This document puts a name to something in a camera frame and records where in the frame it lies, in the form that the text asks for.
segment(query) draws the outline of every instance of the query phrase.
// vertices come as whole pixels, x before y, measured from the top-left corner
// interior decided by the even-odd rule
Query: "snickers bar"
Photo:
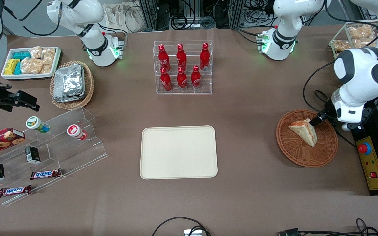
[[[61,176],[61,169],[57,170],[48,170],[48,171],[41,171],[41,172],[32,172],[30,180],[35,178],[51,178],[51,177],[59,177]]]
[[[16,194],[31,194],[32,193],[32,185],[28,185],[26,187],[21,188],[1,188],[0,190],[0,197],[6,197]]]

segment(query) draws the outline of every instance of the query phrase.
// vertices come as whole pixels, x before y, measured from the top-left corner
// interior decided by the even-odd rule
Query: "bread slice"
[[[288,127],[310,146],[314,147],[316,145],[318,137],[316,136],[315,127],[310,124],[310,119],[292,122]]]

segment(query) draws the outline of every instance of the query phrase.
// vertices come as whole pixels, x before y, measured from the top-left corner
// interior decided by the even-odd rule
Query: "emergency stop button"
[[[371,146],[369,143],[364,142],[363,144],[358,145],[358,152],[364,155],[369,155],[371,153]]]

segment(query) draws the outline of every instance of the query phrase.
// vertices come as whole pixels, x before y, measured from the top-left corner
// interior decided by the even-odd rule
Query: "yellow control panel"
[[[356,142],[369,190],[378,190],[378,158],[371,137]]]

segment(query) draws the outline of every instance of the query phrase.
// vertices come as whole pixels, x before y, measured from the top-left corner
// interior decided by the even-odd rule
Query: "aluminum foil package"
[[[53,99],[66,103],[85,98],[84,68],[79,64],[61,67],[54,77]]]

